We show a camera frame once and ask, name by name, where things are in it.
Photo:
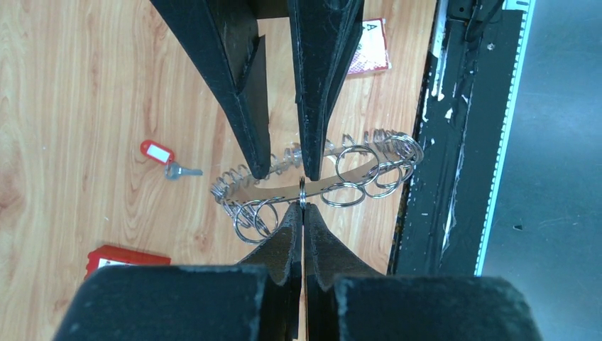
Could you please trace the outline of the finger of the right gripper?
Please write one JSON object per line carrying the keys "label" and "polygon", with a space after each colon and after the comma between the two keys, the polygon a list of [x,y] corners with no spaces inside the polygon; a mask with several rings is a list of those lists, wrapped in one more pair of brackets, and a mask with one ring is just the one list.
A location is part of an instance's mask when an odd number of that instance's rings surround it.
{"label": "finger of the right gripper", "polygon": [[305,175],[320,178],[329,120],[362,36],[362,0],[289,1]]}
{"label": "finger of the right gripper", "polygon": [[270,168],[266,39],[248,1],[153,1],[223,109],[255,178]]}

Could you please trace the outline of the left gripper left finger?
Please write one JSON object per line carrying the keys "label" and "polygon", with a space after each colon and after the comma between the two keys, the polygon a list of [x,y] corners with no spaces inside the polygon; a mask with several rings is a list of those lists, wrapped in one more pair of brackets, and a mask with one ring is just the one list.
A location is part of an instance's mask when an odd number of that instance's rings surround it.
{"label": "left gripper left finger", "polygon": [[56,340],[293,340],[303,211],[233,265],[108,266],[79,288]]}

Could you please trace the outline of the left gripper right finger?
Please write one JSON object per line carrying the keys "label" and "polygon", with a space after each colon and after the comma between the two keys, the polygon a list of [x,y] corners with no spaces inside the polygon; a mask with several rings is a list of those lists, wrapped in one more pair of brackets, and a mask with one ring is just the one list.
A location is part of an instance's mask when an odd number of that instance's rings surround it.
{"label": "left gripper right finger", "polygon": [[499,277],[386,276],[303,210],[310,340],[540,340],[525,297]]}

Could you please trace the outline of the metal disc with keyrings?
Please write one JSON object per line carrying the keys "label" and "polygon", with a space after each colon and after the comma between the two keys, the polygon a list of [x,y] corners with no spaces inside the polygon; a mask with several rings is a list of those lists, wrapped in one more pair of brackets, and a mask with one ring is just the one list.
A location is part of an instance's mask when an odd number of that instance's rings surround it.
{"label": "metal disc with keyrings", "polygon": [[330,206],[353,207],[366,198],[382,199],[392,195],[408,180],[425,152],[416,140],[400,131],[365,131],[361,141],[345,134],[340,144],[327,140],[323,156],[332,161],[334,173],[317,181],[265,188],[266,179],[254,178],[243,164],[222,173],[210,188],[216,203],[231,218],[238,238],[247,244],[260,244],[273,227],[266,224],[260,211],[267,207],[317,196]]}

